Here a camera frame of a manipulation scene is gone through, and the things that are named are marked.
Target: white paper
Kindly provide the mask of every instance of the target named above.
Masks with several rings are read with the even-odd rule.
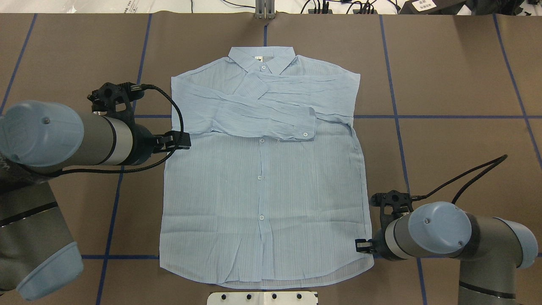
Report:
[[[437,7],[433,0],[418,0],[412,2],[412,5],[417,11],[425,11]]]

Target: shirt collar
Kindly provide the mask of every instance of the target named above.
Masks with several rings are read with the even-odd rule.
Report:
[[[232,47],[228,56],[247,72],[260,71],[265,64],[273,74],[281,74],[295,59],[292,47]],[[255,56],[272,56],[273,59],[261,62]]]

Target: shirt cuff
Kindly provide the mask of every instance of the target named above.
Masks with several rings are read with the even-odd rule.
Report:
[[[242,97],[259,99],[264,95],[269,88],[264,84],[255,73],[248,73],[234,94]]]

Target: white mounting plate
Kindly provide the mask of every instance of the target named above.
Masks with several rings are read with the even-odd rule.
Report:
[[[318,305],[318,293],[312,291],[212,293],[207,298],[207,305]]]

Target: shirt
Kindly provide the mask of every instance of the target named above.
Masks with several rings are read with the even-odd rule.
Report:
[[[243,289],[327,285],[372,267],[354,242],[372,236],[352,127],[359,81],[291,47],[234,47],[173,77],[192,147],[166,163],[160,266]]]

